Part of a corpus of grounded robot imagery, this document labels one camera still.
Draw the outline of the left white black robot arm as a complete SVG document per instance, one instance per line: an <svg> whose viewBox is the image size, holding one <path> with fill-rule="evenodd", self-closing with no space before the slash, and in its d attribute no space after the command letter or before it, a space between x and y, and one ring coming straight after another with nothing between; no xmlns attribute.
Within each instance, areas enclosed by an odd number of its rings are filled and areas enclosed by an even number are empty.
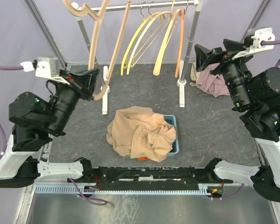
<svg viewBox="0 0 280 224"><path fill-rule="evenodd" d="M33 158L53 137L63 131L79 100L93 100L99 69L79 73L61 70L65 83L54 81L56 92L50 101L27 91L9 105L9 120L14 124L5 151L0 154L0 188L22 188L39 181L82 180L94 177L91 161L44 162Z"/></svg>

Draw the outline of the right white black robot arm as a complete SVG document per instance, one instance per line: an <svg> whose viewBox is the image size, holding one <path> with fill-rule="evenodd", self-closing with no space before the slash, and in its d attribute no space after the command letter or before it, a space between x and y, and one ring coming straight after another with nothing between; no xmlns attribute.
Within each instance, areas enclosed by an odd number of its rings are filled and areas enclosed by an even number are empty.
<svg viewBox="0 0 280 224"><path fill-rule="evenodd" d="M207 49L196 44L196 70L216 67L222 75L240 120L261 147L268 165L248 167L215 158L205 170L209 182L231 180L251 186L263 198L280 203L280 68L271 67L253 76L246 63L246 43L224 39L223 47Z"/></svg>

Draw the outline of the beige t shirt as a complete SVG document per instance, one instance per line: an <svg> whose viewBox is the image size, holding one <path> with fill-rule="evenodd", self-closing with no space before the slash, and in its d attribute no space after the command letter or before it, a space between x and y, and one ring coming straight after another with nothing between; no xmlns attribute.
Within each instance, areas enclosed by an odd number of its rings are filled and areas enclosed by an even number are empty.
<svg viewBox="0 0 280 224"><path fill-rule="evenodd" d="M120 156L147 157L161 162L176 140L175 127L149 107L132 106L115 112L106 140Z"/></svg>

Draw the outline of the orange t shirt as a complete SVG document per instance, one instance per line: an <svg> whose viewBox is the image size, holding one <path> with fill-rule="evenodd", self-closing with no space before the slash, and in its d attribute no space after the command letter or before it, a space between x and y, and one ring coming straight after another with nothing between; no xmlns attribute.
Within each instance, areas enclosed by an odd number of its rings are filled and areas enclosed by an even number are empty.
<svg viewBox="0 0 280 224"><path fill-rule="evenodd" d="M140 158L138 158L138 160L139 160L139 161L144 161L144 160L150 160L150 159L147 158L147 157L140 157Z"/></svg>

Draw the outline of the orange hanger of blue shirt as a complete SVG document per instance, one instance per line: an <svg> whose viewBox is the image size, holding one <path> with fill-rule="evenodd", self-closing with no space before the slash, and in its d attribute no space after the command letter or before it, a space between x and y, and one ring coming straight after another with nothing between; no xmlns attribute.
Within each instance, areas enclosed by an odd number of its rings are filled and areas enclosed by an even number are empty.
<svg viewBox="0 0 280 224"><path fill-rule="evenodd" d="M184 39L184 27L185 27L185 14L188 8L188 3L186 8L183 8L181 10L181 29L180 29L180 41L179 41L179 49L178 49L178 56L177 56L177 64L175 69L175 78L178 78L179 76L179 70L180 70L180 62L182 58L182 46L183 46L183 39Z"/></svg>

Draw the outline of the beige plastic hanger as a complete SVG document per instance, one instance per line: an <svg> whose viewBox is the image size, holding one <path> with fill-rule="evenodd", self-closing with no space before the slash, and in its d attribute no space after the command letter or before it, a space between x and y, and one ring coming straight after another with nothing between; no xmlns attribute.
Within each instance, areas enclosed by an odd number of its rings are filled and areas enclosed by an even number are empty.
<svg viewBox="0 0 280 224"><path fill-rule="evenodd" d="M182 11L181 9L177 9L174 13L173 13L173 9L174 9L174 4L175 4L175 0L172 2L172 6L171 6L171 20L169 22L169 25L167 27L166 33L164 35L157 59L156 59L156 63L154 66L154 70L153 70L153 74L155 76L159 76L160 72L161 72L161 65L162 65L162 61L163 61L163 57L164 57L164 53L165 50L167 48L167 45L170 41L170 38L173 34L173 31L178 23L179 18L182 15Z"/></svg>

